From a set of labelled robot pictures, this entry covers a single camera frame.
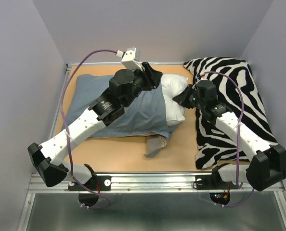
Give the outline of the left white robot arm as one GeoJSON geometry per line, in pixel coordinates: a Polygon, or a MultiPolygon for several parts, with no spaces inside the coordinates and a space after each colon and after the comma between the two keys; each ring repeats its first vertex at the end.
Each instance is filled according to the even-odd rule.
{"type": "Polygon", "coordinates": [[[63,131],[42,144],[32,143],[27,150],[34,168],[47,187],[60,182],[79,183],[90,190],[96,185],[96,173],[84,164],[66,165],[64,159],[92,134],[109,126],[125,113],[125,108],[142,91],[156,89],[163,74],[154,70],[148,62],[135,70],[121,69],[109,80],[108,88],[70,125],[64,124],[63,131]]]}

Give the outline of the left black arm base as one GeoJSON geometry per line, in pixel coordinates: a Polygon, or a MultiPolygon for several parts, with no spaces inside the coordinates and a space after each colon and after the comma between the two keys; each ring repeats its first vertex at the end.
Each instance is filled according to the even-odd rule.
{"type": "Polygon", "coordinates": [[[109,175],[91,178],[82,187],[76,182],[69,182],[68,191],[78,193],[80,207],[87,210],[103,209],[111,205],[110,199],[104,192],[111,190],[112,177],[109,175]]]}

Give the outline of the grey-blue pillowcase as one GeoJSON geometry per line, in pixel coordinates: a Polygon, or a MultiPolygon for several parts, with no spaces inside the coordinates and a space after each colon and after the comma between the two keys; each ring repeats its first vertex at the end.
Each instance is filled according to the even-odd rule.
{"type": "MultiPolygon", "coordinates": [[[[88,106],[109,86],[112,76],[80,75],[70,107],[65,115],[68,125],[73,123],[88,106]]],[[[162,88],[143,91],[125,108],[125,113],[111,125],[92,134],[91,138],[147,137],[147,157],[156,156],[166,146],[173,128],[166,121],[165,100],[162,88]]]]}

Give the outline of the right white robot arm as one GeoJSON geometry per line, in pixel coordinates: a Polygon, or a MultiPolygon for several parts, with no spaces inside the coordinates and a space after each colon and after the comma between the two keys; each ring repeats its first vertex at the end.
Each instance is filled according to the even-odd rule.
{"type": "Polygon", "coordinates": [[[221,188],[228,182],[250,184],[261,192],[286,179],[286,150],[271,145],[248,128],[231,108],[219,101],[216,86],[212,81],[202,80],[175,96],[173,100],[182,107],[196,108],[202,117],[235,142],[237,150],[246,154],[249,165],[238,164],[216,166],[211,173],[210,183],[221,188]]]}

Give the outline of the white pillow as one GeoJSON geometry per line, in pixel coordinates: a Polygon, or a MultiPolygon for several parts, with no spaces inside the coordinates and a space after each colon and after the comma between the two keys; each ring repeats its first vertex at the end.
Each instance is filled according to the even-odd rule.
{"type": "Polygon", "coordinates": [[[188,85],[188,78],[177,74],[163,74],[161,78],[162,93],[165,100],[166,121],[168,126],[178,125],[185,121],[185,108],[173,100],[188,85]]]}

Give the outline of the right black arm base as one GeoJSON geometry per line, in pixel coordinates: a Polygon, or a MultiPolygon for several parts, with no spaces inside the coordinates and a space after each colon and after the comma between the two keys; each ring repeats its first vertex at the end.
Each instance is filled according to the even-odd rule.
{"type": "Polygon", "coordinates": [[[238,187],[232,182],[224,182],[211,174],[195,176],[192,188],[199,191],[209,191],[210,201],[222,207],[229,206],[231,200],[231,190],[238,187]]]}

